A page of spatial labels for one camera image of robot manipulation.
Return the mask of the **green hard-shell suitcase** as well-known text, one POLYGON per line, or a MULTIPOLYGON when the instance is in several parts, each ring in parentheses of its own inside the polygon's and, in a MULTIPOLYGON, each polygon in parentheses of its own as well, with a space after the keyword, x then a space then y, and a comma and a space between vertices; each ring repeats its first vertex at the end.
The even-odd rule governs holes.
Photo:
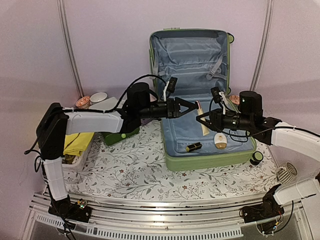
MULTIPOLYGON (((150 69, 162 81, 154 88, 162 97, 166 82, 178 78, 173 97, 189 102, 199 101, 202 109, 217 109, 211 88, 230 93, 230 44, 233 37, 223 30, 170 29, 150 35, 150 69)), ((203 125, 196 121, 196 110, 179 118, 161 121, 165 163, 170 171, 189 171, 244 163, 256 151, 254 138, 243 138, 243 130, 227 130, 227 147, 217 149, 215 132, 204 135, 203 125), (187 152, 186 146, 200 142, 202 148, 187 152)))

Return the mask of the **white green drawer box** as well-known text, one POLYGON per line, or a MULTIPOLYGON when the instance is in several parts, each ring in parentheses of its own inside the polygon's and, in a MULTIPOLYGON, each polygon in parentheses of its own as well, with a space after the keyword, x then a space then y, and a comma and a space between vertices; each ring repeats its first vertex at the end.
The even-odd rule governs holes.
MULTIPOLYGON (((117 104, 117 102, 118 102, 117 98, 111 97, 95 104, 92 103, 89 109, 105 111, 105 110, 112 109, 117 104)), ((137 127, 132 132, 120 133, 122 123, 124 122, 120 118, 119 113, 116 111, 111 113, 101 114, 100 116, 103 117, 102 126, 99 127, 98 129, 103 135, 104 142, 107 146, 115 145, 129 137, 132 137, 138 134, 140 131, 140 128, 137 127)))

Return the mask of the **yellow garment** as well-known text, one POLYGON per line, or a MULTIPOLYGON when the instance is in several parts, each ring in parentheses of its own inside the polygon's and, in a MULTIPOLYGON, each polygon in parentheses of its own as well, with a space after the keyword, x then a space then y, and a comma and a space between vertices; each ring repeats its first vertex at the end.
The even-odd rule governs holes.
POLYGON ((63 155, 80 157, 93 139, 93 132, 74 133, 65 136, 63 155))

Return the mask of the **white perforated plastic basket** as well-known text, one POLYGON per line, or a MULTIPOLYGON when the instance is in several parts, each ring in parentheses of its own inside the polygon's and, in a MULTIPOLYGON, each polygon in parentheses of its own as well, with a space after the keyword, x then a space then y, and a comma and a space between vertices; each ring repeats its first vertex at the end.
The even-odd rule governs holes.
POLYGON ((83 152, 81 156, 74 156, 74 155, 62 155, 62 167, 65 171, 71 172, 79 172, 83 169, 85 165, 85 161, 89 154, 89 150, 92 145, 93 138, 87 147, 87 149, 83 152))

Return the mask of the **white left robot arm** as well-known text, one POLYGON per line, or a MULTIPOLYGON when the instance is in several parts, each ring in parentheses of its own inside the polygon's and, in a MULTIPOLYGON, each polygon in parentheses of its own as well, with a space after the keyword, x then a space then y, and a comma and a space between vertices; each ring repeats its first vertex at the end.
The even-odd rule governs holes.
POLYGON ((140 127, 142 119, 176 119, 197 109, 197 104, 179 97, 159 100, 143 77, 135 79, 124 91, 126 101, 117 102, 107 110, 64 108, 54 102, 47 109, 36 129, 35 143, 43 162, 43 174, 56 201, 55 209, 63 216, 74 213, 74 205, 66 200, 62 156, 66 136, 80 134, 116 133, 128 134, 140 127))

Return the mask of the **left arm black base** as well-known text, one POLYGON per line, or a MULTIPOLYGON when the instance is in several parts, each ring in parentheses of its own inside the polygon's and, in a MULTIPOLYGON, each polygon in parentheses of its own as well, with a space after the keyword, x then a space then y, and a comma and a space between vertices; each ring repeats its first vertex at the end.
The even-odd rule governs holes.
POLYGON ((55 200, 50 191, 49 196, 49 214, 58 216, 63 220, 74 220, 82 223, 89 222, 93 208, 88 206, 86 200, 81 198, 77 202, 72 203, 69 195, 62 200, 55 200))

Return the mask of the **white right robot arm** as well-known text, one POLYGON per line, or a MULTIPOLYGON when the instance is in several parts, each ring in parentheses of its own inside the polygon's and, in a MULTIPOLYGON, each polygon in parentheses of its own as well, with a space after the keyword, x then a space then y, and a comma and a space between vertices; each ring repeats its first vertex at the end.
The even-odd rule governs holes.
POLYGON ((228 130, 244 131, 243 138, 254 138, 260 143, 271 146, 277 157, 283 157, 297 168, 303 160, 313 161, 314 168, 298 174, 291 183, 282 183, 270 194, 271 198, 259 206, 262 218, 269 218, 278 210, 278 205, 320 193, 320 135, 295 125, 290 125, 275 117, 263 115, 262 96, 255 91, 242 91, 239 94, 238 111, 230 110, 225 103, 224 92, 218 87, 211 89, 212 102, 219 105, 196 117, 208 129, 227 135, 228 130))

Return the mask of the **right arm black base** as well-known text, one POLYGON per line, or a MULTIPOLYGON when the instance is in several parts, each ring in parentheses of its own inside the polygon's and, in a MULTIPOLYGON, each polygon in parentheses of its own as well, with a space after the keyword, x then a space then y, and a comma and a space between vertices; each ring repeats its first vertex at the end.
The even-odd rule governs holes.
POLYGON ((256 205, 247 205, 240 209, 239 216, 244 219, 245 223, 257 222, 272 217, 277 217, 285 213, 275 200, 274 194, 281 186, 277 184, 273 186, 262 198, 262 203, 256 205))

